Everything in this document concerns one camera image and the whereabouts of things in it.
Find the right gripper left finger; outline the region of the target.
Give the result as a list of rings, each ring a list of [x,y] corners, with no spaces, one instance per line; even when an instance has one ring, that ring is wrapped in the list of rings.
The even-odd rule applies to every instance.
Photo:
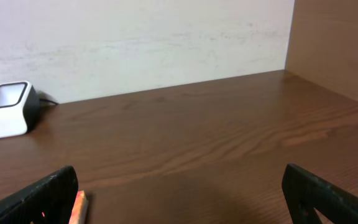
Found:
[[[72,166],[65,166],[0,200],[0,223],[68,223],[78,191]]]

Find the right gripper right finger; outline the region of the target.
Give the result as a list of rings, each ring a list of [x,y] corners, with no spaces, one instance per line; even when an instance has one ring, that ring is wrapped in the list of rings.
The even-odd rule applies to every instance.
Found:
[[[358,223],[358,197],[296,164],[288,164],[282,191],[293,223],[321,223],[316,212],[333,223]]]

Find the wet wipes packet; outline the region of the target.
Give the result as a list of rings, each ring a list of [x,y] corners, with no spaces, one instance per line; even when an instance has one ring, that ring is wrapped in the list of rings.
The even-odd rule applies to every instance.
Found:
[[[78,191],[71,211],[69,224],[84,224],[88,209],[88,199],[83,190]]]

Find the white barcode scanner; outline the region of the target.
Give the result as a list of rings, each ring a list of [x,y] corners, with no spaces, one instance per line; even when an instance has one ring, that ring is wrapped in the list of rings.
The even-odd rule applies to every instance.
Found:
[[[0,85],[0,138],[31,131],[40,114],[40,99],[28,81]]]

